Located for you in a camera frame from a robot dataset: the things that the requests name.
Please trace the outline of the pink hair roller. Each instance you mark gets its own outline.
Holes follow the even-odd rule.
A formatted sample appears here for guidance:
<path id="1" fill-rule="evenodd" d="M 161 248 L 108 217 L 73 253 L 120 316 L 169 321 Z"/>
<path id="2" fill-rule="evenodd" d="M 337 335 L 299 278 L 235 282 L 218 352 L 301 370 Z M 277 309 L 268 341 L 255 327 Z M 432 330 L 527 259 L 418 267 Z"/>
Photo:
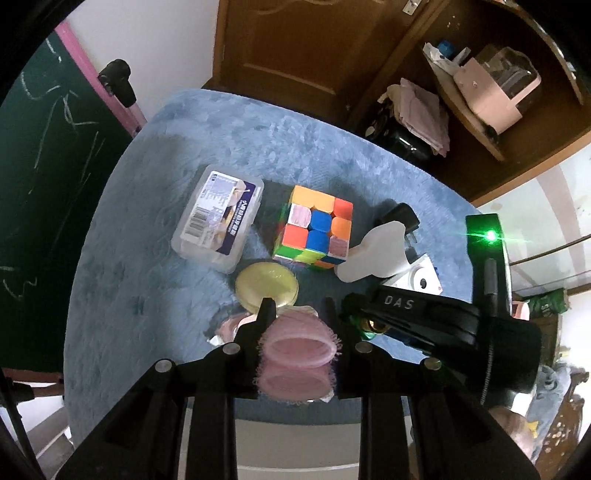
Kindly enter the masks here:
<path id="1" fill-rule="evenodd" d="M 270 399 L 304 403 L 332 396 L 341 342 L 311 307 L 287 307 L 263 333 L 256 385 Z"/>

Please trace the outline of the clear floss pick box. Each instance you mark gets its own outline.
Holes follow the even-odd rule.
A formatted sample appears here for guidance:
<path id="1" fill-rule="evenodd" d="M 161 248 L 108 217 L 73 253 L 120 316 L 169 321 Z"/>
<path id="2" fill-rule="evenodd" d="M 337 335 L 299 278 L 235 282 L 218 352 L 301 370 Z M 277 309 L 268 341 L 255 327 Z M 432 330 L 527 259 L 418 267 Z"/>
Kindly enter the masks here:
<path id="1" fill-rule="evenodd" d="M 171 248 L 185 260 L 229 274 L 242 258 L 259 212 L 264 182 L 236 170 L 208 165 L 190 194 Z"/>

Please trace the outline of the blue plush table mat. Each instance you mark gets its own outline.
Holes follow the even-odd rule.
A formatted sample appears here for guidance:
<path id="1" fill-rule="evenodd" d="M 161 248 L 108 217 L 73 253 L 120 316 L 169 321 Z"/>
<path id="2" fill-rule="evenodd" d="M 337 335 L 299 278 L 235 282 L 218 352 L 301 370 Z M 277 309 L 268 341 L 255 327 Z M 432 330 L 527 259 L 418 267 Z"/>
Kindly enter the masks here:
<path id="1" fill-rule="evenodd" d="M 211 351 L 238 313 L 235 279 L 270 260 L 295 186 L 353 204 L 353 244 L 398 203 L 446 296 L 470 300 L 473 206 L 425 171 L 347 131 L 249 98 L 174 95 L 110 176 L 81 251 L 64 347 L 65 405 L 80 443 L 156 361 Z"/>

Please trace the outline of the pink cream tube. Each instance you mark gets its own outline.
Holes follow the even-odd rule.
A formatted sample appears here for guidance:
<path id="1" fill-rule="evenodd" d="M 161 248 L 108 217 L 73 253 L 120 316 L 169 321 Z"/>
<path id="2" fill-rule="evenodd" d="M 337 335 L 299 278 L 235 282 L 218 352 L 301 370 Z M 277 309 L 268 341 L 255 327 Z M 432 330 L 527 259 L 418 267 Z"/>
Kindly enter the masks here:
<path id="1" fill-rule="evenodd" d="M 214 347 L 221 346 L 226 343 L 230 343 L 235 340 L 236 333 L 242 325 L 249 324 L 256 321 L 256 315 L 250 314 L 249 312 L 240 313 L 228 317 L 221 323 L 221 326 L 217 328 L 208 343 Z"/>

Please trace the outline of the wooden corner shelf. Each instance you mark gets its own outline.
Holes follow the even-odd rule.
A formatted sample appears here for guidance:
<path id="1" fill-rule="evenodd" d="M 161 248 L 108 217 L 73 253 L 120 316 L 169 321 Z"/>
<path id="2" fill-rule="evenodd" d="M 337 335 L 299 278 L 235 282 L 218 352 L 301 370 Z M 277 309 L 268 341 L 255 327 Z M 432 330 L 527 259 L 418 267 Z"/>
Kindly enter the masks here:
<path id="1" fill-rule="evenodd" d="M 422 48 L 439 93 L 499 162 L 536 162 L 584 134 L 590 93 L 549 32 L 515 1 L 453 1 L 462 14 Z"/>

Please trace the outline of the black charger plug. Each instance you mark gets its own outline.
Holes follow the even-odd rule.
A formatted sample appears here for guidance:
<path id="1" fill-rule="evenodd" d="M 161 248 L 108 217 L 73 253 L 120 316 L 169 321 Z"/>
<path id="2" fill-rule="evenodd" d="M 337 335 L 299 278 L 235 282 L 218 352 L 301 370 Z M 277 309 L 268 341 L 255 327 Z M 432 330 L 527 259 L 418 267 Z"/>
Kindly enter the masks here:
<path id="1" fill-rule="evenodd" d="M 407 203 L 397 204 L 384 215 L 377 217 L 374 226 L 378 227 L 393 221 L 402 223 L 405 226 L 405 236 L 409 237 L 414 243 L 417 242 L 415 232 L 420 227 L 420 220 L 410 205 Z"/>

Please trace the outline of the green chalkboard pink frame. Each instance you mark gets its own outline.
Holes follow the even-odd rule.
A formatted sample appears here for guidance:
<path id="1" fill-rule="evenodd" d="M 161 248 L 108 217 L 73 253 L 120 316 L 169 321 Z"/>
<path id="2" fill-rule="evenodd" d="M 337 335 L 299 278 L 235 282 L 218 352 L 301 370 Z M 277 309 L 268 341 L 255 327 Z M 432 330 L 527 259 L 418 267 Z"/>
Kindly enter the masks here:
<path id="1" fill-rule="evenodd" d="M 1 105 L 1 365 L 59 372 L 98 201 L 132 137 L 51 33 Z"/>

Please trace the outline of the black chalkboard knob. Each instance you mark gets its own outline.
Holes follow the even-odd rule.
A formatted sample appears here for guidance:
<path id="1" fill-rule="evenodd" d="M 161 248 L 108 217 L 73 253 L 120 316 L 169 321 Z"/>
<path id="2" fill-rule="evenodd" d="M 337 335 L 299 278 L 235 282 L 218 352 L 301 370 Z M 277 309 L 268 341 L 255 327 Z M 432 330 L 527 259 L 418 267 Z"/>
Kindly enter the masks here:
<path id="1" fill-rule="evenodd" d="M 124 108 L 130 108 L 136 103 L 130 76 L 129 64 L 123 59 L 115 59 L 98 73 L 97 79 L 109 96 L 114 96 Z"/>

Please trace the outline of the multicolour puzzle cube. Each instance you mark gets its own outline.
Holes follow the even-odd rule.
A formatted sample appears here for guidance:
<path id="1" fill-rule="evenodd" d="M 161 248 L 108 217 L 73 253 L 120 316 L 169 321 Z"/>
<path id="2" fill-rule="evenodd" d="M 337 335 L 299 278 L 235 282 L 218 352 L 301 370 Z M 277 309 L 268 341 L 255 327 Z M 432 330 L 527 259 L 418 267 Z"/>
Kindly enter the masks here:
<path id="1" fill-rule="evenodd" d="M 280 211 L 273 259 L 330 270 L 349 256 L 353 203 L 301 185 Z"/>

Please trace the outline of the white storage tray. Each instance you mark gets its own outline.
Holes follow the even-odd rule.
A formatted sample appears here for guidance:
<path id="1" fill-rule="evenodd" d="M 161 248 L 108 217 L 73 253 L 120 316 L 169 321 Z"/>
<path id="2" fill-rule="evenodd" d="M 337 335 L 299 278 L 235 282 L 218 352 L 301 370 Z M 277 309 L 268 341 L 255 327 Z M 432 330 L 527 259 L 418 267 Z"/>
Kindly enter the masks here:
<path id="1" fill-rule="evenodd" d="M 356 479 L 362 401 L 235 401 L 239 479 Z"/>

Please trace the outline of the pink desktop organizer box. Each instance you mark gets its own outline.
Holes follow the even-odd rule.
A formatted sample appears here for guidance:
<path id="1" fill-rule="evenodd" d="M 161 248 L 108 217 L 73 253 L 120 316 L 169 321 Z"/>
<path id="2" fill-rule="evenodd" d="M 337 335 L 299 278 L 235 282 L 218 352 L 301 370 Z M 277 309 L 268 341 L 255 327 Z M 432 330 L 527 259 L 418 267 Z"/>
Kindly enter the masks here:
<path id="1" fill-rule="evenodd" d="M 487 45 L 453 76 L 469 109 L 497 135 L 523 118 L 541 85 L 530 59 L 510 47 Z"/>

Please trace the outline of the brown wooden door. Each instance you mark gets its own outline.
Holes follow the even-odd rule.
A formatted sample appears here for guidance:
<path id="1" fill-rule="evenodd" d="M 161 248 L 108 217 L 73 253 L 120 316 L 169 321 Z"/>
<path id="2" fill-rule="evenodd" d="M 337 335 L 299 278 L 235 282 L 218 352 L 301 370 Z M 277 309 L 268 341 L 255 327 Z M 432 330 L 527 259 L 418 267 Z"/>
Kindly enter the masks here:
<path id="1" fill-rule="evenodd" d="M 214 83 L 221 91 L 344 124 L 414 23 L 406 5 L 222 1 Z"/>

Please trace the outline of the folded pink cloth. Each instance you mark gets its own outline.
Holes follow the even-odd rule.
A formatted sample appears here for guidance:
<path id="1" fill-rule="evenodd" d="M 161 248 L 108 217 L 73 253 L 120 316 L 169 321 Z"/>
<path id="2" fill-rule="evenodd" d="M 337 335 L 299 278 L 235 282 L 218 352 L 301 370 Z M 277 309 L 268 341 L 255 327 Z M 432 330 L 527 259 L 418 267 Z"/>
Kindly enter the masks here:
<path id="1" fill-rule="evenodd" d="M 446 157 L 450 151 L 449 119 L 439 97 L 405 78 L 389 86 L 386 94 L 393 103 L 394 118 L 435 153 Z"/>

